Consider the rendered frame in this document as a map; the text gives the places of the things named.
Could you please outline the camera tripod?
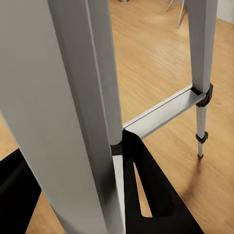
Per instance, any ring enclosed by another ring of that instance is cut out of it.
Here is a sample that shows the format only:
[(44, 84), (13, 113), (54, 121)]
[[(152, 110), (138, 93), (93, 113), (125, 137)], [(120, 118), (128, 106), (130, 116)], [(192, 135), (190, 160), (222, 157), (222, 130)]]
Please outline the camera tripod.
[(187, 0), (192, 84), (122, 124), (109, 0), (0, 0), (0, 115), (66, 234), (126, 234), (122, 131), (196, 105), (203, 158), (218, 0)]

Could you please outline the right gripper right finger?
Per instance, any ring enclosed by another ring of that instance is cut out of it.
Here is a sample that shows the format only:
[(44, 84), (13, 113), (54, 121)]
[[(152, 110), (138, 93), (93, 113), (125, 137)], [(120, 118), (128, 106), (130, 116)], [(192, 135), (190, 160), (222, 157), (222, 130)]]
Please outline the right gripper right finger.
[[(142, 139), (122, 131), (126, 234), (204, 234)], [(136, 165), (153, 217), (141, 214)]]

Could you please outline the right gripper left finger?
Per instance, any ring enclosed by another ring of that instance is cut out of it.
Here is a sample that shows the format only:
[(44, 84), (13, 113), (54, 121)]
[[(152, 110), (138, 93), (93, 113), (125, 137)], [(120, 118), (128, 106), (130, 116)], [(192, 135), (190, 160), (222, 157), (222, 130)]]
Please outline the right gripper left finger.
[(0, 234), (25, 234), (41, 191), (20, 149), (0, 161)]

